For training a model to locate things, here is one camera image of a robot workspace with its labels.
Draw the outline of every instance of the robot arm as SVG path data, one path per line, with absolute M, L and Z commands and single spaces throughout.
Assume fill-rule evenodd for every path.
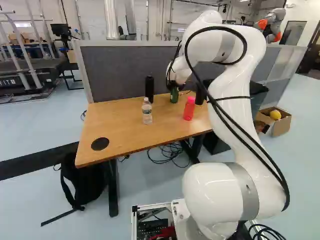
M 189 40 L 207 27 L 236 31 L 246 45 L 225 30 L 204 31 Z M 170 80 L 183 84 L 195 73 L 192 69 L 198 62 L 226 64 L 226 70 L 208 88 L 212 103 L 208 113 L 213 131 L 234 151 L 235 162 L 193 165 L 182 183 L 187 208 L 209 239 L 232 235 L 240 220 L 274 216 L 288 200 L 279 181 L 282 173 L 267 157 L 256 133 L 248 99 L 251 76 L 265 51 L 265 38 L 257 29 L 222 25 L 218 12 L 206 11 L 186 29 L 180 56 L 168 66 Z
M 286 16 L 286 9 L 276 8 L 267 14 L 263 19 L 254 24 L 260 30 L 268 44 L 280 41 L 282 34 L 280 25 Z

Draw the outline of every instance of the table leg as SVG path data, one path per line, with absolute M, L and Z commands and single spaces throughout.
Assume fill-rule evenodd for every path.
M 76 80 L 76 79 L 75 79 L 75 75 L 74 75 L 74 73 L 72 72 L 72 70 L 70 70 L 70 72 L 71 72 L 71 74 L 72 74 L 72 77 L 73 77 L 73 81 L 74 81 L 74 82 L 81 82 L 81 81 L 82 81 L 81 79 Z
M 65 71 L 62 71 L 62 78 L 63 78 L 63 80 L 64 80 L 64 82 L 65 82 L 66 88 L 67 88 L 68 90 L 70 90 L 70 87 L 69 87 L 69 85 L 68 85 L 68 81 L 67 81 L 67 78 L 66 78 L 66 75 L 65 75 Z
M 108 163 L 108 193 L 109 193 L 109 215 L 115 217 L 119 214 L 118 208 L 118 184 L 119 175 L 117 159 L 111 159 Z
M 200 153 L 204 138 L 205 138 L 205 134 L 195 136 L 193 143 L 192 143 L 192 147 L 189 147 L 189 144 L 186 142 L 186 140 L 180 141 L 180 144 L 181 144 L 183 150 L 189 156 L 189 158 L 193 164 L 200 163 L 199 159 L 198 159 L 198 155 Z

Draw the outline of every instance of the light blue floor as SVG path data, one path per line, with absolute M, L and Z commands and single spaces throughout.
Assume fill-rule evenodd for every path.
M 320 216 L 319 103 L 320 80 L 295 75 L 278 104 L 292 114 L 290 131 L 276 138 L 262 136 L 265 148 L 283 171 L 291 193 L 287 211 L 262 222 L 288 240 L 320 236 L 317 224 Z M 80 114 L 85 108 L 83 91 L 66 91 L 64 85 L 47 101 L 0 107 L 0 160 L 77 141 L 83 124 Z M 154 158 L 160 158 L 157 151 L 151 151 Z M 229 151 L 210 156 L 202 149 L 199 158 L 204 162 L 230 161 L 233 154 Z M 177 161 L 185 163 L 186 155 L 183 153 Z M 73 213 L 44 227 L 40 227 L 41 222 L 70 209 L 60 186 L 60 173 L 49 167 L 0 181 L 0 239 L 128 240 L 132 205 L 182 197 L 181 179 L 185 170 L 172 163 L 155 165 L 145 151 L 119 163 L 118 170 L 119 216 L 109 217 L 105 192 L 89 204 L 85 212 Z

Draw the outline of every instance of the orange robot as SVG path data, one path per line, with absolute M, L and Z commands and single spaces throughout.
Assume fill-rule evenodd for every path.
M 285 16 L 286 10 L 284 8 L 275 8 L 254 24 L 254 27 L 263 33 L 267 44 L 280 41 L 282 37 L 280 25 Z

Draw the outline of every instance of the gray partition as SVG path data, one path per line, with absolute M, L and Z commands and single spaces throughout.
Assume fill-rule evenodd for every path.
M 265 55 L 259 65 L 253 72 L 251 77 L 251 81 L 254 82 L 262 82 L 266 81 L 271 69 L 273 68 L 275 61 L 278 57 L 281 48 L 279 47 L 267 47 L 265 51 Z
M 144 96 L 147 75 L 155 79 L 156 94 L 167 93 L 166 69 L 177 44 L 173 41 L 73 41 L 88 101 Z M 305 50 L 297 46 L 267 47 L 251 78 L 270 87 L 264 105 L 279 101 Z M 214 79 L 224 69 L 222 65 L 209 62 L 201 62 L 195 67 L 201 79 Z

